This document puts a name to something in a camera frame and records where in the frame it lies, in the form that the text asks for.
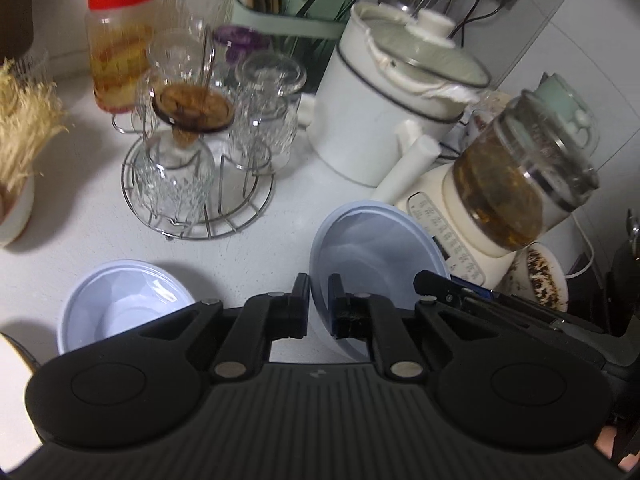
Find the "glass cup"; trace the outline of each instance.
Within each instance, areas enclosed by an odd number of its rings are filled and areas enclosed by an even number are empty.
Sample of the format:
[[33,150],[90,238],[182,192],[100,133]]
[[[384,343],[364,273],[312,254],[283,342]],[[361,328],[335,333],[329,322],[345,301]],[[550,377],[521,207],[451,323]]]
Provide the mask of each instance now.
[[216,51],[213,85],[237,95],[236,66],[252,52],[268,49],[271,41],[250,28],[223,25],[213,32],[213,44]]
[[200,139],[180,142],[171,130],[145,139],[133,159],[134,191],[148,223],[183,234],[202,220],[215,180],[215,162]]
[[136,86],[136,105],[132,124],[151,136],[160,121],[152,102],[155,92],[170,83],[193,82],[200,76],[202,40],[188,30],[171,29],[156,34],[149,44],[147,59],[151,68]]
[[232,153],[258,163],[270,157],[267,172],[278,171],[289,161],[306,71],[289,56],[260,51],[238,64],[235,74],[240,92],[229,132]]

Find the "glass kettle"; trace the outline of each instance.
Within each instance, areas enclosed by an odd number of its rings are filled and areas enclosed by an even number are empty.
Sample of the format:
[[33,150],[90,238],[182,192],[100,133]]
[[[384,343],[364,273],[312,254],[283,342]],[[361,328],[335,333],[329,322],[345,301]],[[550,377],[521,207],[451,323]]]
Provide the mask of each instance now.
[[532,243],[598,188],[570,128],[527,90],[462,153],[452,173],[475,224],[510,251]]

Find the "bowl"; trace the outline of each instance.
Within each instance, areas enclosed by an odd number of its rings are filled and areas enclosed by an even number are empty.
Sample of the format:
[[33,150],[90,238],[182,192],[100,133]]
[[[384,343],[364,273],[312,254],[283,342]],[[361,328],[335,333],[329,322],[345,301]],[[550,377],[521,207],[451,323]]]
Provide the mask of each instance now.
[[[414,277],[430,270],[449,278],[449,270],[433,239],[413,218],[393,206],[374,201],[353,202],[332,212],[311,247],[311,290],[326,330],[329,276],[340,274],[347,292],[386,296],[396,308],[412,309],[420,296]],[[352,358],[368,360],[366,344],[339,340]]]
[[566,312],[569,303],[569,289],[560,262],[539,242],[518,252],[496,290],[560,312]]
[[0,204],[0,248],[17,239],[27,227],[35,192],[35,178],[31,174],[25,179],[20,195],[11,207]]
[[89,272],[66,300],[58,323],[60,354],[82,348],[195,303],[159,267],[137,260],[109,262]]

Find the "brown lid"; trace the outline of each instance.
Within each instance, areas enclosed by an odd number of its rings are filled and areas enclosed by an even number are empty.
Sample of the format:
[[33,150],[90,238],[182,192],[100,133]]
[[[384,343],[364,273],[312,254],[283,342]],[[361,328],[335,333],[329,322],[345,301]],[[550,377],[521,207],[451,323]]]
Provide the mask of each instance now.
[[221,93],[188,83],[165,86],[153,106],[165,123],[200,134],[223,130],[234,117],[233,105]]

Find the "metal screw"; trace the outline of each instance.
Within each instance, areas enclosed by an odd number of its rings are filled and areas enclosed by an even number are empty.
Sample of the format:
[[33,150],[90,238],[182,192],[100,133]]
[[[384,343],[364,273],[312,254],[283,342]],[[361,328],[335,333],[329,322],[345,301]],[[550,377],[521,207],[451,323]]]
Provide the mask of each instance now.
[[396,377],[410,379],[422,373],[422,367],[414,361],[398,361],[391,365],[391,373]]
[[246,366],[237,361],[224,361],[217,364],[213,371],[225,379],[234,379],[246,372]]
[[422,296],[422,297],[420,297],[420,303],[422,303],[422,304],[432,305],[436,301],[438,301],[438,298],[436,298],[435,296]]

